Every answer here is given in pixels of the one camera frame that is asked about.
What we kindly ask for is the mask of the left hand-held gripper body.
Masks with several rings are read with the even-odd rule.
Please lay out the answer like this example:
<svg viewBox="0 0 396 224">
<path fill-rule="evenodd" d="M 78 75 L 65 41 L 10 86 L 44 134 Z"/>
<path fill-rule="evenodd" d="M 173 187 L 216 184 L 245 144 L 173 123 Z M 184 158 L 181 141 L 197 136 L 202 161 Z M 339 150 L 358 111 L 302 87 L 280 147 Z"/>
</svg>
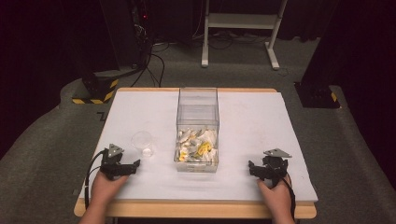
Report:
<svg viewBox="0 0 396 224">
<path fill-rule="evenodd" d="M 121 164 L 123 149 L 114 144 L 110 144 L 104 149 L 100 171 L 108 180 L 115 180 L 119 176 L 129 175 L 129 170 L 134 167 L 132 164 Z"/>
</svg>

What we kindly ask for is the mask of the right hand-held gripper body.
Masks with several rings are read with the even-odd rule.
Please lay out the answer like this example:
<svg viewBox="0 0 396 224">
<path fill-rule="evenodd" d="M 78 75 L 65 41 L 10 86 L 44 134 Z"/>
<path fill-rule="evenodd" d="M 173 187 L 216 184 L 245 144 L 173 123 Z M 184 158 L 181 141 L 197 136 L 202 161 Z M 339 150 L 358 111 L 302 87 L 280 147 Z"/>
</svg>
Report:
<svg viewBox="0 0 396 224">
<path fill-rule="evenodd" d="M 271 186 L 275 187 L 288 173 L 288 158 L 291 158 L 291 155 L 280 148 L 264 151 L 263 154 L 262 166 L 256 169 L 256 176 L 260 180 L 270 180 Z"/>
</svg>

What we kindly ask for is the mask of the person's left hand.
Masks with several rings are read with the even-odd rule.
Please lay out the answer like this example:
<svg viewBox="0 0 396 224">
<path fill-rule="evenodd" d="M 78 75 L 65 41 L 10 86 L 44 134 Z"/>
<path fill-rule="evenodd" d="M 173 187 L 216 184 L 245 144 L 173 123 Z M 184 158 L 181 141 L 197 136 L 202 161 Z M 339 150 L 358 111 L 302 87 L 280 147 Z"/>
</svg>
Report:
<svg viewBox="0 0 396 224">
<path fill-rule="evenodd" d="M 106 207 L 111 203 L 129 176 L 123 175 L 116 180 L 109 180 L 105 174 L 98 171 L 92 183 L 92 198 L 90 206 Z"/>
</svg>

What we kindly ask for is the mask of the person's right hand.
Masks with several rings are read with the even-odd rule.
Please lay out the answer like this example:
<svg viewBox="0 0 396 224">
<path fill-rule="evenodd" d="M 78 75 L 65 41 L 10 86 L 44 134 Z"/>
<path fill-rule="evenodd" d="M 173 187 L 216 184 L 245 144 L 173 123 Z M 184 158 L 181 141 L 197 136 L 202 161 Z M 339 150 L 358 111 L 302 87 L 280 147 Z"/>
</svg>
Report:
<svg viewBox="0 0 396 224">
<path fill-rule="evenodd" d="M 280 180 L 271 189 L 260 179 L 257 180 L 257 185 L 262 194 L 263 202 L 273 217 L 291 216 L 290 178 L 287 175 L 284 180 Z"/>
</svg>

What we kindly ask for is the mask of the clear plastic cup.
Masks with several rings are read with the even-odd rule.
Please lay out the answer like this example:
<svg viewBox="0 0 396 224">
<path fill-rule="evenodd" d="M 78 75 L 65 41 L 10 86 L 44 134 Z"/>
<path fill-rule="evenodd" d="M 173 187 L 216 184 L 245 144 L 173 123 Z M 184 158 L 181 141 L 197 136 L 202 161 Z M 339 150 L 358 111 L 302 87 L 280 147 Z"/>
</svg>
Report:
<svg viewBox="0 0 396 224">
<path fill-rule="evenodd" d="M 131 139 L 133 147 L 143 156 L 151 157 L 154 153 L 152 148 L 152 136 L 146 131 L 137 132 Z"/>
</svg>

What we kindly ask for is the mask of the pile of white yellow wrappers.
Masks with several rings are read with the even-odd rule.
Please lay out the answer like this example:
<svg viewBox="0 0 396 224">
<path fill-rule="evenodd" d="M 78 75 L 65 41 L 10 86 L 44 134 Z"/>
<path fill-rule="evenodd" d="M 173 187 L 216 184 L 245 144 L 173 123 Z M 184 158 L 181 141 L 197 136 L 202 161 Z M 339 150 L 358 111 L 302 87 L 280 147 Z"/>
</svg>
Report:
<svg viewBox="0 0 396 224">
<path fill-rule="evenodd" d="M 213 129 L 188 128 L 177 132 L 175 161 L 217 162 L 218 133 Z"/>
</svg>

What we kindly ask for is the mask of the black yellow striped stand base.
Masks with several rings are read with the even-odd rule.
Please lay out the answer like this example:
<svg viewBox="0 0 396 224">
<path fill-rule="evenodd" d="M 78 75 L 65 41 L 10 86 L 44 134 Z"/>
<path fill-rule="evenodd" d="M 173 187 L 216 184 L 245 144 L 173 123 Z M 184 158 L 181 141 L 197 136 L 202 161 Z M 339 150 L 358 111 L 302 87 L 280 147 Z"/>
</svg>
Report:
<svg viewBox="0 0 396 224">
<path fill-rule="evenodd" d="M 83 73 L 81 81 L 72 95 L 72 102 L 77 105 L 108 103 L 119 82 L 117 78 L 119 72 L 119 70 L 107 70 Z"/>
</svg>

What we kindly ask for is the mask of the clear plastic box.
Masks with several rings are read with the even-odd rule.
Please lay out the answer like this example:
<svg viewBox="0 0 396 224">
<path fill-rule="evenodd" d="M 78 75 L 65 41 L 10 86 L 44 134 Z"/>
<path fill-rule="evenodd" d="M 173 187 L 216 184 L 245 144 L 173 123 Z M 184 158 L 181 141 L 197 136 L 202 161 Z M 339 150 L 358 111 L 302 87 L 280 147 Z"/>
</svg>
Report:
<svg viewBox="0 0 396 224">
<path fill-rule="evenodd" d="M 194 130 L 213 129 L 218 133 L 219 148 L 219 99 L 216 88 L 181 88 L 177 103 L 177 132 L 192 128 Z M 217 162 L 175 161 L 179 172 L 215 173 Z"/>
</svg>

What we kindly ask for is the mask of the dark equipment cabinet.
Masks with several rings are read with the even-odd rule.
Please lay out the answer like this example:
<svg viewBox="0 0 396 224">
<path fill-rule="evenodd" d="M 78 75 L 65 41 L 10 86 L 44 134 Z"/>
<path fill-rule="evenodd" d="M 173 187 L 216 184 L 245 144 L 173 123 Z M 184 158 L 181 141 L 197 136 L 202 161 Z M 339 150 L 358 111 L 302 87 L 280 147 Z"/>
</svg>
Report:
<svg viewBox="0 0 396 224">
<path fill-rule="evenodd" d="M 144 0 L 100 0 L 119 68 L 141 69 L 149 54 L 150 37 Z"/>
</svg>

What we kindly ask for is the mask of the white metal stand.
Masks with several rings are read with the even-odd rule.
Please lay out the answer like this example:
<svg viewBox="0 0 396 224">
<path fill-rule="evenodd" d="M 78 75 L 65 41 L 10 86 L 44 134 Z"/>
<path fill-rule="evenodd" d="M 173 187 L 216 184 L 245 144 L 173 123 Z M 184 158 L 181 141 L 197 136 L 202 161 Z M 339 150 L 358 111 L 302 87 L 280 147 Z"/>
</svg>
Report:
<svg viewBox="0 0 396 224">
<path fill-rule="evenodd" d="M 234 29 L 256 29 L 271 30 L 270 40 L 264 43 L 269 61 L 274 70 L 278 70 L 280 65 L 277 61 L 274 51 L 274 44 L 280 24 L 283 19 L 288 0 L 281 0 L 279 10 L 274 15 L 260 14 L 230 14 L 230 13 L 212 13 L 210 11 L 210 0 L 205 0 L 205 25 L 204 25 L 204 42 L 202 49 L 201 66 L 209 65 L 209 45 L 208 35 L 210 28 L 234 28 Z"/>
</svg>

